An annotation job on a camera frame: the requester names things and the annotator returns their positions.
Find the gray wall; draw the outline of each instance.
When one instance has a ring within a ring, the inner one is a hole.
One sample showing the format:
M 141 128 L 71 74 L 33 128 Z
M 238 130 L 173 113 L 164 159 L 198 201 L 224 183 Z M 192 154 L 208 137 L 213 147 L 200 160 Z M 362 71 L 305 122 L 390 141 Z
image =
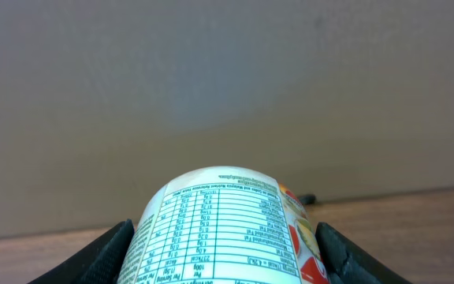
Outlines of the gray wall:
M 0 237 L 137 220 L 212 165 L 454 185 L 454 1 L 0 1 Z

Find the white label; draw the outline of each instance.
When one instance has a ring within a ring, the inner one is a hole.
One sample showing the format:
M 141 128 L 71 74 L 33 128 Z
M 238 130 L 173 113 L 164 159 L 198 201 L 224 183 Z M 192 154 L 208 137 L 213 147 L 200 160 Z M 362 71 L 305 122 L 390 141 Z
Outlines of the white label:
M 134 283 L 301 283 L 277 183 L 213 177 L 168 184 Z

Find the wooden surface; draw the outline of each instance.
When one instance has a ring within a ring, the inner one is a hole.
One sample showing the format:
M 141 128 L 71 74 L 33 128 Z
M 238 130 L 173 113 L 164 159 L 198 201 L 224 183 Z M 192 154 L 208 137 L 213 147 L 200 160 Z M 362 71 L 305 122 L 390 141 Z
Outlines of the wooden surface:
M 454 190 L 309 207 L 414 283 L 454 283 Z M 0 240 L 0 283 L 49 271 L 108 228 Z

